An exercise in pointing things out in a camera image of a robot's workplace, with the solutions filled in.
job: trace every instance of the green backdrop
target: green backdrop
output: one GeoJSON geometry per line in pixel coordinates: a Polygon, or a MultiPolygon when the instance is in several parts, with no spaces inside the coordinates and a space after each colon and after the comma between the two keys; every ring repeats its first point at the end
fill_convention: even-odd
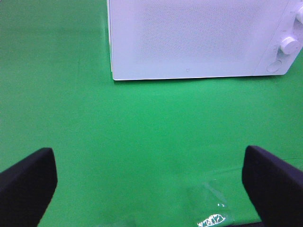
{"type": "Polygon", "coordinates": [[[258,221],[244,150],[302,168],[302,62],[284,76],[114,82],[105,0],[2,0],[0,171],[54,149],[40,227],[258,221]]]}

